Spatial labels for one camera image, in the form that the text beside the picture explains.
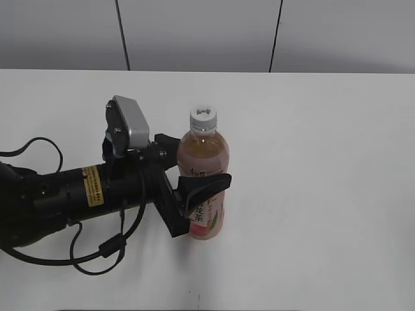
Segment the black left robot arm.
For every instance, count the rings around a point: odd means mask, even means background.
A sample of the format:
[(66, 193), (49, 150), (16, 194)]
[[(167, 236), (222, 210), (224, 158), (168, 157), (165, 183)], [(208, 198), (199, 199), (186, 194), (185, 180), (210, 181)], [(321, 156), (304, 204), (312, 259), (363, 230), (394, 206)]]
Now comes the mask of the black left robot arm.
[(103, 163), (40, 175), (1, 165), (1, 245), (20, 248), (68, 225), (141, 203), (156, 206), (171, 236), (189, 232), (197, 207), (228, 189), (231, 176), (180, 177), (172, 188), (166, 172), (177, 164), (179, 141), (157, 134), (142, 150), (115, 156), (102, 144)]

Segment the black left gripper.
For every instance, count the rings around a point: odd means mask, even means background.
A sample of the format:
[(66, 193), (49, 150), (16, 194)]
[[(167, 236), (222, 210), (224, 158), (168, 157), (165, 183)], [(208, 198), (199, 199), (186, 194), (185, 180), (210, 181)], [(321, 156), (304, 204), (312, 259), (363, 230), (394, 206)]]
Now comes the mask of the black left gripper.
[[(166, 152), (177, 152), (180, 139), (157, 133), (154, 142)], [(177, 193), (179, 201), (165, 174), (163, 166), (166, 157), (156, 159), (151, 152), (159, 152), (156, 145), (149, 146), (143, 153), (128, 151), (116, 157), (111, 143), (105, 143), (105, 198), (106, 205), (113, 211), (139, 207), (131, 228), (124, 233), (129, 238), (138, 228), (143, 218), (145, 207), (153, 203), (171, 236), (178, 237), (189, 233), (190, 221), (187, 219), (211, 197), (230, 188), (231, 175), (217, 174), (204, 177), (178, 178)]]

